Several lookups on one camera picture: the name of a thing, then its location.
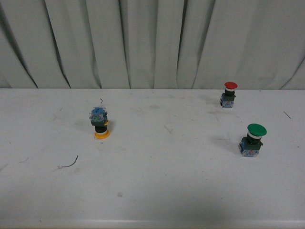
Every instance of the red button cap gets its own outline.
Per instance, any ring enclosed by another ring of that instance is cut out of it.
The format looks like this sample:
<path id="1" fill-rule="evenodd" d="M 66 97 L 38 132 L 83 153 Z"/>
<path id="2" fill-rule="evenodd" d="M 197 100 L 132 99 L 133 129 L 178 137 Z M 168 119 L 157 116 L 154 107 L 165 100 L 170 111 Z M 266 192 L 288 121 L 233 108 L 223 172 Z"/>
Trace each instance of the red button cap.
<path id="1" fill-rule="evenodd" d="M 226 88 L 231 89 L 231 90 L 237 88 L 237 84 L 233 83 L 233 82 L 226 82 L 224 85 Z"/>

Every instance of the curtain fold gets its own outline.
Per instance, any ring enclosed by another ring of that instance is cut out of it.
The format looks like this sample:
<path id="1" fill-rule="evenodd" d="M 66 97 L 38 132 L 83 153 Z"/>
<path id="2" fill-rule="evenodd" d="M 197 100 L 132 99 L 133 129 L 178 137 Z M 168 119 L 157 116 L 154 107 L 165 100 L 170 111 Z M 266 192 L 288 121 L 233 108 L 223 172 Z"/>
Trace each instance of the curtain fold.
<path id="1" fill-rule="evenodd" d="M 153 88 L 158 1 L 122 0 L 121 7 L 131 88 Z"/>
<path id="2" fill-rule="evenodd" d="M 69 88 L 57 59 L 45 2 L 2 0 L 1 6 L 21 51 L 24 65 L 37 86 Z"/>
<path id="3" fill-rule="evenodd" d="M 87 10 L 102 88 L 130 88 L 119 2 L 89 0 Z"/>
<path id="4" fill-rule="evenodd" d="M 0 27 L 0 87 L 36 88 Z"/>
<path id="5" fill-rule="evenodd" d="M 179 89 L 191 89 L 196 77 L 215 0 L 189 0 L 177 69 Z"/>
<path id="6" fill-rule="evenodd" d="M 0 87 L 305 89 L 303 0 L 0 0 Z"/>
<path id="7" fill-rule="evenodd" d="M 62 68 L 71 88 L 100 88 L 86 2 L 46 0 Z"/>
<path id="8" fill-rule="evenodd" d="M 154 87 L 177 88 L 177 63 L 183 0 L 159 0 Z"/>

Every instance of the table surface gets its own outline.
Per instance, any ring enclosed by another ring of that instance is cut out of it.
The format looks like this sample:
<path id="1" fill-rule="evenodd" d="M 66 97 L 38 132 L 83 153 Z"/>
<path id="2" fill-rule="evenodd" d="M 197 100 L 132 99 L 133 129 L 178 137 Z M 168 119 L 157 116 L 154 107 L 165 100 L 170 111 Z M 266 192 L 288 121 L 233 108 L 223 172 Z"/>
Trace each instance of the table surface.
<path id="1" fill-rule="evenodd" d="M 305 228 L 305 91 L 222 92 L 0 89 L 0 228 Z"/>

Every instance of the green button cap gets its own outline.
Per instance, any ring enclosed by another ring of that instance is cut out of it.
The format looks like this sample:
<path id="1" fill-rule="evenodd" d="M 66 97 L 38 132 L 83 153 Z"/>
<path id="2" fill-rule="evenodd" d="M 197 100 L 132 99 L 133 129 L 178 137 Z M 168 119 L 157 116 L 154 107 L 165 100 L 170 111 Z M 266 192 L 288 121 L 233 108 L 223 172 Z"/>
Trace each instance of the green button cap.
<path id="1" fill-rule="evenodd" d="M 263 127 L 262 125 L 256 124 L 256 123 L 252 123 L 250 125 L 248 125 L 248 131 L 253 134 L 254 136 L 264 136 L 267 134 L 267 130 L 265 127 Z"/>

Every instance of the wire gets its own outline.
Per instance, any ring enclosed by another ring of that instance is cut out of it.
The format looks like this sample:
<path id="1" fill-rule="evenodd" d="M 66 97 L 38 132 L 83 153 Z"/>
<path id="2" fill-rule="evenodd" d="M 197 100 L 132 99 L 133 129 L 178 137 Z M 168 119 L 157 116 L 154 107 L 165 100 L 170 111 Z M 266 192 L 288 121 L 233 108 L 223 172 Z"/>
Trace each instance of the wire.
<path id="1" fill-rule="evenodd" d="M 58 168 L 67 168 L 67 167 L 73 166 L 75 164 L 75 162 L 77 161 L 77 159 L 78 159 L 78 155 L 77 155 L 75 161 L 73 162 L 73 164 L 71 164 L 69 166 L 58 166 Z"/>

